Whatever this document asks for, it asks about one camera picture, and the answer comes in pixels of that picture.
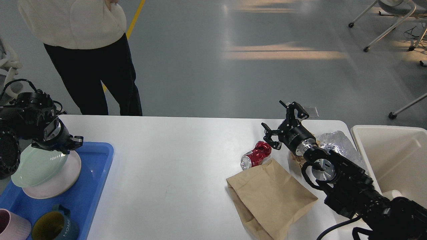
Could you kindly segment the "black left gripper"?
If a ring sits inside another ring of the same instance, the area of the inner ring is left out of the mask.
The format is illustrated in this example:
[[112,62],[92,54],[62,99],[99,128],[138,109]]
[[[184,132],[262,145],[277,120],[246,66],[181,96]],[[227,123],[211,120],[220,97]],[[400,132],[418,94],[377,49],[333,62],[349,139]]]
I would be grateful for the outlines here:
[[56,118],[44,129],[44,138],[32,141],[32,147],[46,151],[58,151],[68,155],[83,146],[83,136],[70,135],[63,122]]

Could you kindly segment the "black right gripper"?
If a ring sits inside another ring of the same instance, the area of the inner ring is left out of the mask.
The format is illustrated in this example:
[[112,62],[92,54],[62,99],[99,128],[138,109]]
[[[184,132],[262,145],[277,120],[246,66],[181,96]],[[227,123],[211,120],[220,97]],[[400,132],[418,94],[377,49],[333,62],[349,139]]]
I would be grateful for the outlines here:
[[[261,123],[265,130],[263,140],[271,146],[272,149],[280,150],[284,144],[291,153],[296,156],[302,156],[308,149],[316,146],[316,138],[305,127],[301,121],[309,117],[308,112],[297,102],[279,103],[286,109],[285,120],[276,130],[270,129],[266,123]],[[279,141],[274,141],[273,136],[278,136]]]

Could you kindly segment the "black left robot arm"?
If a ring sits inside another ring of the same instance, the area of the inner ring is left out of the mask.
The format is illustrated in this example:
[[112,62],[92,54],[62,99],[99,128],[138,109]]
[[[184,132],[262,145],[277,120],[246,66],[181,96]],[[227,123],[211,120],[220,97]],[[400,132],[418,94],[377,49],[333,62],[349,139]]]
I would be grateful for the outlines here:
[[20,140],[31,140],[31,146],[47,151],[69,154],[83,146],[83,136],[73,136],[59,119],[64,112],[60,102],[37,89],[28,81],[32,92],[18,94],[11,105],[0,111],[0,177],[12,176],[20,165]]

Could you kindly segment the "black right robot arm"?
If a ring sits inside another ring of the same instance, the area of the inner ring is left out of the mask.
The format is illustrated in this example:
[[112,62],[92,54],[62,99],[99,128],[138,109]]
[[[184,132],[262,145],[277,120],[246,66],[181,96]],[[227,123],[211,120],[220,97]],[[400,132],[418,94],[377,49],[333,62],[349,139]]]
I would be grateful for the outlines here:
[[342,226],[362,219],[369,229],[354,227],[352,237],[360,234],[369,240],[425,240],[427,238],[426,209],[405,197],[393,200],[381,195],[373,186],[373,179],[365,170],[334,150],[318,146],[316,138],[301,123],[309,114],[297,102],[280,104],[286,117],[276,130],[261,123],[264,140],[273,149],[282,144],[293,155],[303,156],[302,175],[314,189],[326,194],[324,203],[337,214],[348,218],[323,231],[318,239]]

